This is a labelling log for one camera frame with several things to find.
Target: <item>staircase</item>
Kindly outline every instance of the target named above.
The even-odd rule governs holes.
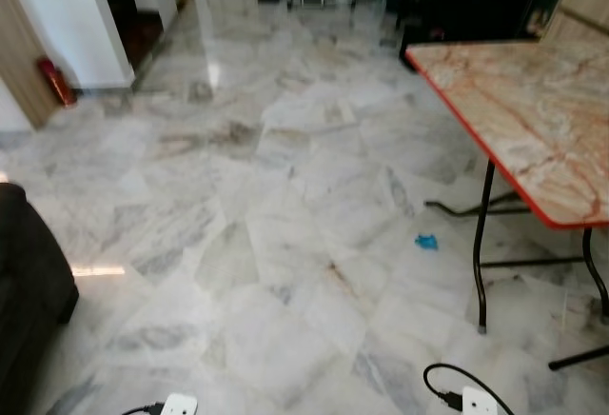
[[[135,0],[108,0],[114,23],[133,69],[138,69],[163,33],[158,12],[137,10]]]

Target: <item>black cable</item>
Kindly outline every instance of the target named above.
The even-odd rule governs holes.
[[[462,396],[457,394],[457,393],[454,393],[452,391],[449,391],[447,393],[441,393],[436,388],[434,388],[429,383],[429,380],[427,379],[427,374],[429,373],[430,370],[437,369],[437,368],[442,368],[442,367],[444,367],[446,369],[454,370],[455,372],[459,372],[461,375],[464,375],[465,377],[467,377],[471,381],[475,382],[482,389],[484,389],[484,391],[486,391],[488,394],[493,396],[493,399],[495,399],[497,404],[499,404],[501,406],[501,408],[503,410],[505,410],[505,413],[507,413],[507,415],[514,415],[514,412],[512,412],[510,407],[507,406],[507,404],[495,393],[495,391],[493,391],[491,388],[489,388],[488,385],[485,384],[478,377],[476,377],[475,375],[470,374],[466,370],[463,370],[463,369],[461,369],[460,367],[457,367],[457,366],[447,365],[445,363],[435,363],[434,365],[430,365],[430,366],[426,367],[425,370],[422,373],[422,379],[425,382],[425,385],[429,388],[429,390],[432,393],[434,393],[440,399],[445,401],[450,407],[455,408],[458,411],[462,411]]]
[[[163,403],[156,403],[153,405],[143,405],[141,407],[137,407],[137,408],[128,410],[127,412],[122,413],[121,415],[132,415],[133,413],[147,413],[148,415],[161,415],[161,412],[163,411],[164,406],[165,406],[165,404],[163,404]]]

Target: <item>red table edge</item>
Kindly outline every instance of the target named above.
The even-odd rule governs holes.
[[[480,138],[480,136],[474,131],[474,129],[467,123],[465,118],[461,115],[459,110],[450,102],[450,99],[443,93],[441,89],[439,89],[431,77],[427,74],[426,70],[421,66],[421,64],[415,59],[415,57],[410,54],[407,50],[405,53],[405,58],[409,61],[419,72],[420,75],[425,79],[425,81],[431,86],[431,88],[436,91],[438,96],[444,101],[444,103],[448,106],[450,111],[455,115],[457,120],[461,122],[461,124],[465,127],[469,135],[476,141],[476,143],[482,148],[482,151],[486,153],[486,156],[495,164],[495,166],[501,171],[501,174],[507,179],[510,185],[514,188],[514,190],[518,193],[520,198],[524,200],[526,205],[528,205],[531,210],[538,216],[538,218],[547,226],[552,229],[581,229],[584,227],[608,227],[609,221],[607,222],[583,222],[583,223],[560,223],[554,221],[550,218],[541,208],[535,203],[535,201],[524,191],[524,189],[519,185],[516,178],[511,174],[511,172],[499,161],[497,156],[493,153],[489,146],[487,146],[484,141]]]

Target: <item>marble floor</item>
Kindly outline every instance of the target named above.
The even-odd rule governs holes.
[[[423,385],[438,361],[515,413],[608,413],[607,359],[546,366],[609,342],[584,267],[485,271],[478,334],[475,220],[422,201],[476,203],[485,161],[379,46],[381,22],[376,4],[350,16],[194,0],[133,93],[0,137],[1,170],[27,189],[82,296],[32,415],[119,415],[173,391],[202,415],[456,413]],[[417,247],[419,233],[439,249]],[[578,239],[532,216],[491,217],[484,237],[487,259],[564,255]]]

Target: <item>red fire extinguisher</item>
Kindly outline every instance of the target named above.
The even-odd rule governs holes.
[[[71,106],[76,103],[76,96],[66,82],[64,73],[55,67],[47,57],[39,58],[36,62],[38,69],[47,79],[50,89],[53,91],[59,103]]]

